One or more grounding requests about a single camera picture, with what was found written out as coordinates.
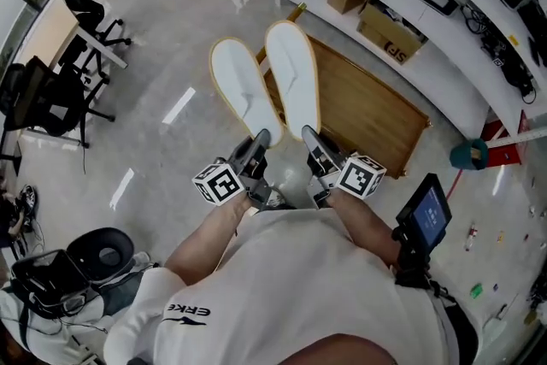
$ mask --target desk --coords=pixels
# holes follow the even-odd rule
[[[14,61],[26,64],[33,56],[37,56],[53,68],[76,35],[121,68],[127,67],[126,62],[79,26],[64,0],[50,0],[47,3],[23,40]]]

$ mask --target bottle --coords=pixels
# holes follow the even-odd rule
[[[468,239],[465,242],[465,251],[471,250],[471,247],[473,246],[473,242],[475,238],[477,237],[478,232],[479,230],[477,229],[475,224],[472,224],[471,228],[469,228]]]

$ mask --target wooden ramp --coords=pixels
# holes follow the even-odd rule
[[[321,133],[346,152],[371,156],[392,178],[404,175],[429,118],[369,72],[315,38],[309,40],[319,70]],[[284,121],[274,76],[268,70],[264,79]]]

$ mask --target touchscreen display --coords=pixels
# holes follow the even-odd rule
[[[418,208],[414,212],[414,217],[427,244],[433,245],[437,236],[446,226],[443,208],[433,188],[429,189],[420,204],[418,204]]]

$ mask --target red object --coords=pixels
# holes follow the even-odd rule
[[[460,180],[460,177],[462,176],[463,169],[460,169],[458,172],[458,175],[454,178],[454,182],[452,183],[452,187],[448,191],[448,195],[446,195],[446,200],[448,201],[450,199],[450,196],[452,195],[452,192],[456,188],[456,184],[458,184],[458,181]]]
[[[496,133],[503,128],[501,121],[493,121],[487,123],[480,134],[485,142],[492,140]],[[519,132],[529,131],[530,127],[528,126],[528,119],[524,114],[524,111],[521,112],[521,123],[519,125]],[[498,138],[508,137],[509,133],[507,130],[503,129],[502,134]],[[526,153],[526,143],[522,144],[508,144],[507,146],[498,146],[497,148],[488,149],[488,162],[486,163],[487,168],[495,168],[501,166],[502,164],[522,164],[521,158]]]

